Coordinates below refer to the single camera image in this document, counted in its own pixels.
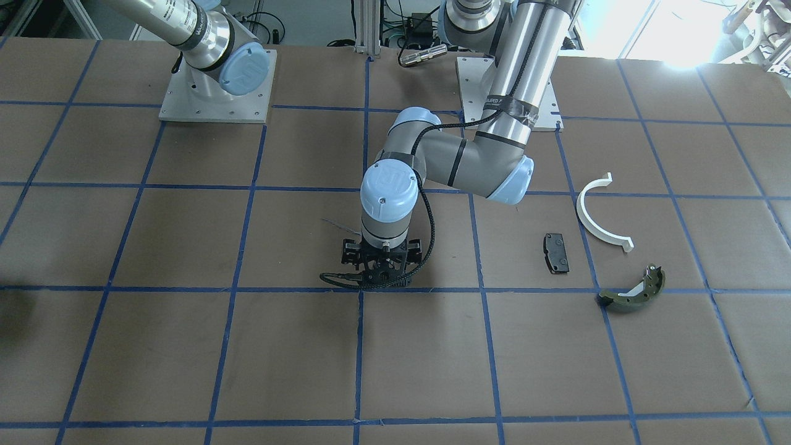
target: white curved bracket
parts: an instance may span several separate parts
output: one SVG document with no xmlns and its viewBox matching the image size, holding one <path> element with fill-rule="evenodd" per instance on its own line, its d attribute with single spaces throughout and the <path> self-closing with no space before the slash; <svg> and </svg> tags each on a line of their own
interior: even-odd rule
<svg viewBox="0 0 791 445">
<path fill-rule="evenodd" d="M 588 183 L 588 185 L 582 189 L 582 192 L 580 192 L 580 195 L 577 197 L 577 216 L 582 222 L 582 225 L 585 226 L 585 229 L 588 229 L 588 232 L 590 232 L 593 236 L 599 238 L 603 242 L 620 245 L 623 247 L 623 251 L 628 253 L 634 249 L 632 238 L 622 237 L 620 235 L 606 231 L 602 228 L 602 226 L 596 224 L 596 222 L 593 221 L 591 215 L 588 213 L 588 208 L 585 207 L 585 193 L 587 193 L 591 188 L 607 187 L 611 183 L 612 173 L 609 172 L 607 172 L 607 174 L 601 179 L 597 179 Z"/>
</svg>

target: light blue joint cap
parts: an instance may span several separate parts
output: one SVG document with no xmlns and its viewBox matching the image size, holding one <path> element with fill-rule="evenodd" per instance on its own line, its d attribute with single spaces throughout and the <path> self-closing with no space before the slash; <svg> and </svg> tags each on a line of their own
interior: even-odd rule
<svg viewBox="0 0 791 445">
<path fill-rule="evenodd" d="M 209 11 L 220 6 L 220 0 L 192 0 L 196 5 Z"/>
<path fill-rule="evenodd" d="M 365 171 L 360 187 L 362 208 L 380 223 L 406 218 L 418 202 L 418 179 L 398 159 L 382 159 Z"/>
<path fill-rule="evenodd" d="M 388 130 L 388 134 L 390 134 L 390 131 L 392 131 L 392 129 L 397 125 L 416 120 L 428 122 L 432 125 L 442 124 L 440 118 L 429 110 L 421 107 L 409 107 L 401 110 L 401 112 L 398 113 L 398 117 L 395 118 L 395 123 L 392 125 L 392 127 L 390 127 L 390 130 Z"/>
<path fill-rule="evenodd" d="M 487 199 L 512 206 L 518 204 L 528 191 L 530 179 L 533 177 L 533 166 L 533 160 L 522 155 L 517 167 Z"/>
<path fill-rule="evenodd" d="M 237 48 L 222 65 L 220 87 L 234 96 L 255 91 L 269 74 L 269 55 L 260 43 Z"/>
<path fill-rule="evenodd" d="M 440 42 L 446 44 L 453 44 L 453 42 L 448 40 L 448 35 L 445 34 L 445 2 L 447 0 L 442 0 L 440 3 L 440 10 L 437 14 L 437 35 L 440 37 Z"/>
</svg>

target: metal base plate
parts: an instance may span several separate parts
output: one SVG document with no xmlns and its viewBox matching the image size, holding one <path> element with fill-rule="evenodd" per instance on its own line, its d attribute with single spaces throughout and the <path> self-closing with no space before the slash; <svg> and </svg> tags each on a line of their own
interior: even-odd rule
<svg viewBox="0 0 791 445">
<path fill-rule="evenodd" d="M 481 118 L 483 103 L 486 101 L 486 95 L 488 94 L 488 91 L 484 92 L 481 88 L 481 80 L 483 74 L 492 63 L 494 63 L 492 58 L 456 58 L 456 72 L 459 74 L 461 103 L 464 106 L 464 119 L 467 122 Z M 560 125 L 562 131 L 563 119 L 560 116 L 558 99 L 555 98 L 552 82 L 549 82 L 539 105 L 539 119 L 533 131 L 555 131 L 558 125 Z"/>
<path fill-rule="evenodd" d="M 159 110 L 159 119 L 172 122 L 225 122 L 231 124 L 265 124 L 272 93 L 276 50 L 268 50 L 269 74 L 252 93 L 230 96 L 216 82 L 193 84 L 190 68 L 182 62 L 181 69 L 170 78 L 168 91 Z M 200 88 L 215 91 L 200 91 Z"/>
</svg>

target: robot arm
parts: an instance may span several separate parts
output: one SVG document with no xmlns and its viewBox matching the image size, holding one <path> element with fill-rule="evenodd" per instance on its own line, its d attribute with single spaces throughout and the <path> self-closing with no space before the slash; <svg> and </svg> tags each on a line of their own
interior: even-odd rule
<svg viewBox="0 0 791 445">
<path fill-rule="evenodd" d="M 361 187 L 362 240 L 344 241 L 344 264 L 360 274 L 323 274 L 352 280 L 354 288 L 406 286 L 425 264 L 420 243 L 407 241 L 411 211 L 425 179 L 489 200 L 519 203 L 527 192 L 533 160 L 524 155 L 538 104 L 580 0 L 444 0 L 439 29 L 443 41 L 495 54 L 496 68 L 482 119 L 440 125 L 424 108 L 403 110 L 388 132 L 377 162 Z M 478 125 L 473 139 L 443 127 Z M 433 229 L 430 206 L 426 205 Z M 418 263 L 406 272 L 406 263 Z M 349 287 L 337 281 L 328 281 Z"/>
<path fill-rule="evenodd" d="M 258 88 L 269 72 L 261 42 L 222 9 L 219 0 L 104 0 L 179 49 L 190 69 L 227 94 Z"/>
</svg>

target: metal frame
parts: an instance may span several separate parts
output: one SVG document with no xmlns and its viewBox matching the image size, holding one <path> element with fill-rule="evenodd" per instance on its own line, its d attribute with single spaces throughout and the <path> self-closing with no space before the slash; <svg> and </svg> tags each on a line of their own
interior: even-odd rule
<svg viewBox="0 0 791 445">
<path fill-rule="evenodd" d="M 354 50 L 379 57 L 381 53 L 379 30 L 382 10 L 380 0 L 359 0 L 354 4 L 354 9 L 358 15 Z"/>
</svg>

